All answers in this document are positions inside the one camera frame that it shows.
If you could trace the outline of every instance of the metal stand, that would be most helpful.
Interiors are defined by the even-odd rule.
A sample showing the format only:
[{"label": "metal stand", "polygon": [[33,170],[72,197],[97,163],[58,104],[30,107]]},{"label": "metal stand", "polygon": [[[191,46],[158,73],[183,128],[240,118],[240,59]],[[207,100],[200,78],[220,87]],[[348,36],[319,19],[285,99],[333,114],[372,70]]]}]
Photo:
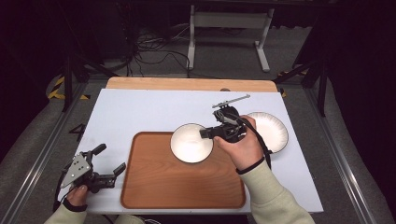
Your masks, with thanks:
[{"label": "metal stand", "polygon": [[83,56],[84,50],[78,43],[78,39],[75,36],[75,31],[70,26],[70,22],[66,17],[66,13],[62,5],[58,0],[42,0],[41,6],[47,10],[49,19],[54,24],[56,29],[59,44],[64,55],[64,109],[65,112],[73,102],[73,80],[72,75],[74,74],[79,83],[88,82],[90,75],[87,69],[84,67],[85,64],[96,69],[97,71],[105,74],[108,77],[117,77],[118,75],[104,68],[98,63],[94,63]]},{"label": "metal stand", "polygon": [[94,63],[81,55],[70,52],[64,62],[64,109],[62,112],[65,112],[73,102],[73,74],[80,83],[88,82],[90,79],[90,75],[84,68],[84,64],[89,65],[108,77],[118,77],[117,74],[114,74],[102,65]]},{"label": "metal stand", "polygon": [[195,7],[191,6],[190,15],[190,44],[188,58],[190,63],[188,69],[194,67],[195,55],[195,27],[226,27],[226,28],[248,28],[262,29],[262,38],[255,42],[255,48],[262,65],[263,72],[269,72],[270,67],[262,49],[265,38],[270,28],[274,9],[269,9],[268,13],[220,13],[220,12],[195,12]]},{"label": "metal stand", "polygon": [[306,69],[309,70],[306,73],[304,79],[301,81],[301,84],[303,88],[309,89],[312,88],[318,78],[320,78],[318,90],[318,110],[322,117],[326,117],[324,114],[324,100],[326,95],[326,83],[328,76],[326,60],[313,61],[307,64],[300,65],[299,67],[294,68],[282,77],[277,77],[273,81],[275,82],[275,84],[280,84],[283,81],[305,71]]}]

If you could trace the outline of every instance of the gray carpet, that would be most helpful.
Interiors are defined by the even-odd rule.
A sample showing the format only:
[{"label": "gray carpet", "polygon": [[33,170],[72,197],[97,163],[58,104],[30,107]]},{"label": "gray carpet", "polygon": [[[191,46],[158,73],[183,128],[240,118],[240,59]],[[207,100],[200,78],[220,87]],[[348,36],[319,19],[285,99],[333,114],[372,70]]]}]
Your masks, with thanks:
[{"label": "gray carpet", "polygon": [[[204,30],[196,38],[195,68],[190,72],[190,75],[191,77],[232,79],[273,79],[278,72],[291,69],[308,32],[309,29],[301,28],[270,30],[264,51],[271,72],[265,74],[261,70],[256,51],[252,47],[253,41],[256,40],[256,36],[260,36],[260,32],[246,30],[239,35],[228,35],[218,30]],[[187,54],[187,46],[188,41],[181,39],[165,49]],[[158,62],[165,55],[164,52],[141,54],[142,59],[147,62]],[[179,55],[175,55],[175,57],[185,64],[183,57]],[[134,61],[132,70],[136,77],[142,76],[142,73],[143,76],[186,76],[186,70],[177,63],[173,56],[168,56],[162,63],[141,64],[141,68]],[[125,76],[126,70],[120,70],[118,73]],[[17,223],[42,223],[51,215],[53,194],[60,171],[72,158],[78,146],[78,135],[68,132],[81,123],[87,124],[99,90],[106,85],[106,81],[96,79],[98,77],[102,76],[92,76],[92,80],[84,91],[84,94],[89,94],[92,98],[78,100],[46,168],[21,210]],[[317,223],[360,223],[342,178],[332,161],[329,143],[315,119],[315,111],[309,105],[305,91],[299,85],[295,85],[299,79],[301,78],[294,77],[287,82],[288,84],[279,85],[279,87],[286,91],[285,105],[324,207],[325,212],[312,216]],[[62,100],[51,99],[49,105],[29,125],[0,164],[2,174],[0,217],[5,215],[15,198],[24,178],[28,175],[38,153],[54,128],[62,108]],[[329,84],[327,92],[325,109],[333,137],[343,149],[376,223],[394,223],[383,195],[361,162],[359,153],[347,133],[332,94],[331,84]],[[89,214],[86,223],[108,222],[102,216]]]}]

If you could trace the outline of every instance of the cable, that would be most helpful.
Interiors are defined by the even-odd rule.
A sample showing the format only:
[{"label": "cable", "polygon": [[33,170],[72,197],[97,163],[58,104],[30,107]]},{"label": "cable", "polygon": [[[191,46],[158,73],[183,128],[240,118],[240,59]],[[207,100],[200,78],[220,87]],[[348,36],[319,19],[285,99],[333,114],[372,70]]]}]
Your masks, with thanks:
[{"label": "cable", "polygon": [[216,110],[215,111],[215,117],[219,118],[219,122],[223,123],[224,122],[224,115],[221,112],[221,110]]},{"label": "cable", "polygon": [[63,169],[62,169],[62,173],[61,176],[58,179],[58,183],[56,185],[56,189],[55,189],[55,195],[54,195],[54,199],[53,199],[53,206],[52,206],[52,212],[55,212],[59,206],[61,205],[62,201],[64,200],[64,197],[61,199],[61,201],[58,201],[58,196],[59,193],[61,191],[61,184],[62,181],[64,180],[64,176],[67,173],[67,170],[69,169],[69,167],[72,165],[72,162],[68,163]]},{"label": "cable", "polygon": [[142,77],[144,77],[143,72],[142,72],[142,65],[140,65],[139,60],[136,57],[134,57],[134,60],[136,61],[137,65],[139,65],[140,75],[142,75]]},{"label": "cable", "polygon": [[222,77],[212,77],[212,76],[207,76],[207,75],[202,75],[202,74],[196,74],[196,73],[193,73],[193,72],[190,72],[190,75],[195,75],[195,76],[198,76],[198,77],[209,77],[209,78],[214,78],[214,79],[223,79]]},{"label": "cable", "polygon": [[134,72],[132,71],[131,63],[128,63],[128,68],[129,68],[129,72],[131,73],[131,77],[132,77],[134,75]]},{"label": "cable", "polygon": [[187,29],[189,29],[190,26],[187,26],[186,28],[184,28],[182,31],[180,31],[180,33],[178,33],[177,35],[175,35],[174,37],[172,37],[172,39],[176,39],[178,38],[181,34],[183,34],[183,32],[185,32]]},{"label": "cable", "polygon": [[130,70],[130,68],[129,68],[129,63],[127,63],[127,64],[126,64],[126,76],[127,76],[127,77],[129,76],[129,70]]},{"label": "cable", "polygon": [[106,215],[102,215],[105,219],[107,219],[107,221],[111,224],[114,224],[114,222]]},{"label": "cable", "polygon": [[137,38],[138,49],[162,49],[167,45],[167,41],[163,38],[158,38],[156,35],[148,37],[151,34],[142,34]]},{"label": "cable", "polygon": [[154,219],[145,219],[145,222],[151,223],[151,224],[161,224],[161,222],[156,221]]},{"label": "cable", "polygon": [[70,190],[67,191],[67,193],[62,197],[61,203],[64,201],[64,198],[65,198],[73,189],[75,189],[75,188],[70,188]]},{"label": "cable", "polygon": [[[109,70],[109,71],[111,71],[111,72],[119,71],[119,70],[121,70],[123,67],[127,66],[128,63],[131,62],[131,60],[132,60],[132,57],[127,57],[127,58],[126,58],[126,61],[125,61],[124,63],[115,65],[115,66],[113,66],[113,67],[107,67],[106,69]],[[99,71],[96,70],[96,69],[87,68],[87,67],[84,67],[84,68],[85,68],[85,70],[86,70],[87,72],[89,72],[89,73],[91,73],[91,74],[101,74],[101,72],[99,72]]]},{"label": "cable", "polygon": [[262,146],[262,151],[265,156],[265,160],[267,161],[268,167],[271,169],[271,157],[270,154],[273,152],[271,150],[268,150],[267,145],[265,145],[264,140],[262,139],[262,136],[257,132],[257,130],[251,125],[251,123],[247,119],[241,119],[239,116],[236,116],[234,114],[227,113],[228,116],[232,116],[235,119],[240,120],[243,122],[251,131],[253,131],[256,134],[257,139],[259,140],[260,145]]},{"label": "cable", "polygon": [[190,67],[190,60],[189,60],[189,57],[187,57],[187,55],[182,54],[182,53],[177,52],[177,51],[174,51],[174,50],[145,50],[145,51],[143,51],[143,52],[154,52],[154,51],[155,51],[155,52],[167,52],[167,54],[166,54],[161,60],[159,60],[158,62],[154,62],[154,63],[145,62],[145,61],[143,61],[143,60],[141,60],[141,59],[139,60],[139,59],[137,59],[137,58],[135,57],[135,60],[136,60],[137,64],[138,64],[139,67],[140,67],[140,70],[141,70],[141,65],[140,65],[138,62],[146,63],[146,64],[158,64],[158,63],[162,63],[168,56],[172,56],[172,57],[175,58],[175,60],[177,61],[177,63],[178,63],[181,67],[183,67],[184,69],[186,69],[186,71],[187,71],[187,78],[190,78],[190,69],[186,68],[183,64],[181,64],[181,62],[177,59],[177,57],[176,57],[174,54],[178,54],[178,55],[184,57],[184,58],[187,60],[187,67]]}]

